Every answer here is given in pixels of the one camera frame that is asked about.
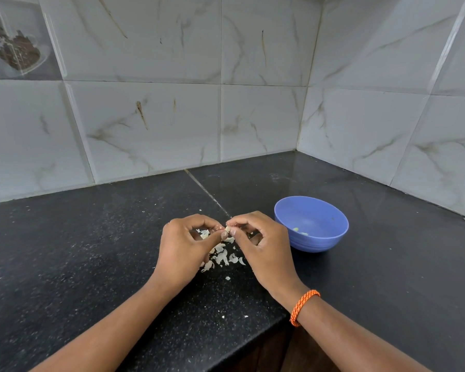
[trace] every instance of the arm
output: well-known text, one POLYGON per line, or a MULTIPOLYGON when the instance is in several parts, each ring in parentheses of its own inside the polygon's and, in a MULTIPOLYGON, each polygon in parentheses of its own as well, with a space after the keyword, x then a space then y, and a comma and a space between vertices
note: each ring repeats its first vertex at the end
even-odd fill
POLYGON ((163 307, 195 276, 223 227, 203 215, 173 219, 164 226, 159 259, 148 282, 133 296, 32 371, 114 371, 163 307), (206 227, 207 239, 190 231, 206 227))
MULTIPOLYGON (((227 221, 227 225, 231 226, 231 234, 260 284, 291 312, 308 287, 294 269, 287 229, 261 212, 239 215, 227 221), (252 243, 242 229, 260 231, 258 245, 252 243)), ((342 372, 429 371, 317 296, 312 296, 302 307, 298 322, 342 372)))

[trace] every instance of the black countertop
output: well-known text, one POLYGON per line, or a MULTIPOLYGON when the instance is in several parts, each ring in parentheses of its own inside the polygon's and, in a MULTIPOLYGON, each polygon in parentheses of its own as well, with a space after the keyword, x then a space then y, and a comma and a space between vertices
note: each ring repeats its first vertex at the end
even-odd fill
MULTIPOLYGON (((350 230, 326 253, 293 250, 302 280, 434 371, 465 370, 461 216, 298 152, 191 173, 233 215, 273 216, 289 195, 337 206, 350 230)), ((163 225, 196 212, 227 219, 185 172, 0 203, 0 370, 33 367, 120 305, 151 275, 163 225)), ((286 319, 249 266, 215 268, 120 370, 208 370, 286 319)))

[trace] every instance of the hand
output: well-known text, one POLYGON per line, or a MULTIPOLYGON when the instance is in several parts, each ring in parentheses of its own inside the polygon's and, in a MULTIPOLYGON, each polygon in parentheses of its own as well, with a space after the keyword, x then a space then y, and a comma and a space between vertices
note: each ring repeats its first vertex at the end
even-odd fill
POLYGON ((159 259, 150 279, 170 284, 177 294, 193 279, 200 264, 208 261, 208 252, 224 237, 227 237, 224 227, 205 215, 172 219, 162 231, 159 259), (196 233, 194 229, 199 228, 209 229, 209 237, 194 239, 191 232, 196 233))
POLYGON ((228 220, 226 225, 231 227, 230 233, 235 237, 257 280, 291 312, 308 288, 300 281, 294 269, 286 227, 259 211, 238 215, 228 220), (255 245, 243 230, 247 233, 258 230, 263 238, 255 245))

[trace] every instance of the orange bracelet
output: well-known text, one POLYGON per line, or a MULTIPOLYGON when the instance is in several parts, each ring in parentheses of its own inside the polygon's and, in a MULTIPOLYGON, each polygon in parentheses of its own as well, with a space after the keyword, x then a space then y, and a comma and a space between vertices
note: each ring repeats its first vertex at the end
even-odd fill
POLYGON ((296 318, 298 317, 299 311, 301 311, 301 308, 305 305, 305 303, 314 295, 317 295, 320 297, 320 294, 317 290, 310 290, 308 291, 305 295, 301 297, 300 300, 298 300, 297 304, 293 308, 293 312, 291 312, 291 325, 293 326, 300 326, 299 322, 296 321, 296 318))

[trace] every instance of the plastic bowl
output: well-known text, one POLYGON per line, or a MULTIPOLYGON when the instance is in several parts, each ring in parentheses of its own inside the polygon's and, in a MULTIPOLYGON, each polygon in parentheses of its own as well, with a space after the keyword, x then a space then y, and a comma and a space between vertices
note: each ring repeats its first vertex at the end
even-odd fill
POLYGON ((287 227, 291 246, 305 252, 332 248, 350 227, 341 210, 313 197, 283 198, 276 203, 274 214, 276 221, 287 227))

